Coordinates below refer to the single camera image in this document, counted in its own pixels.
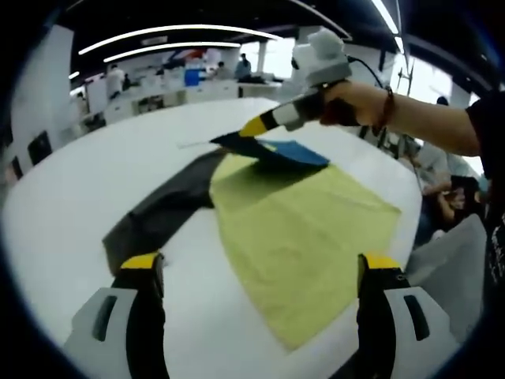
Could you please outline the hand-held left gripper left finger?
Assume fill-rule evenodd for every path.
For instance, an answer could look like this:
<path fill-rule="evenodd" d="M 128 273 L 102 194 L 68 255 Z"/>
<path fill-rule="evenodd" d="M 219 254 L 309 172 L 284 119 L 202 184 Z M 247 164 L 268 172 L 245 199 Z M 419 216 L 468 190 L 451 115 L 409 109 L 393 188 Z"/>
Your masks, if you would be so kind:
<path fill-rule="evenodd" d="M 125 261 L 76 312 L 63 351 L 88 378 L 165 378 L 160 252 Z"/>

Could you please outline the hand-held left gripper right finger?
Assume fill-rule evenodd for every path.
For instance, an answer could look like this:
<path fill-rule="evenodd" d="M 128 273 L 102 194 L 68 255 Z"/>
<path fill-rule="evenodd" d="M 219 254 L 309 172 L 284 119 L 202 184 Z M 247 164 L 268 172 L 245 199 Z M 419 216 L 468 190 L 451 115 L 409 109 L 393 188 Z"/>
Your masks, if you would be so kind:
<path fill-rule="evenodd" d="M 458 350 L 447 313 L 392 258 L 358 256 L 357 298 L 359 378 L 431 378 Z"/>

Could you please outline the person's right hand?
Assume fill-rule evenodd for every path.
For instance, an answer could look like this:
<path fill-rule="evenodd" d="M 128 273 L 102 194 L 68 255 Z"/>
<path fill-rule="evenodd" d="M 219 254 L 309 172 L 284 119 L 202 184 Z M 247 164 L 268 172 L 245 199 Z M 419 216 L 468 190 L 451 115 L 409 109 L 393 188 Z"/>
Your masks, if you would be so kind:
<path fill-rule="evenodd" d="M 389 92 L 368 84 L 342 81 L 324 89 L 323 126 L 377 126 Z"/>

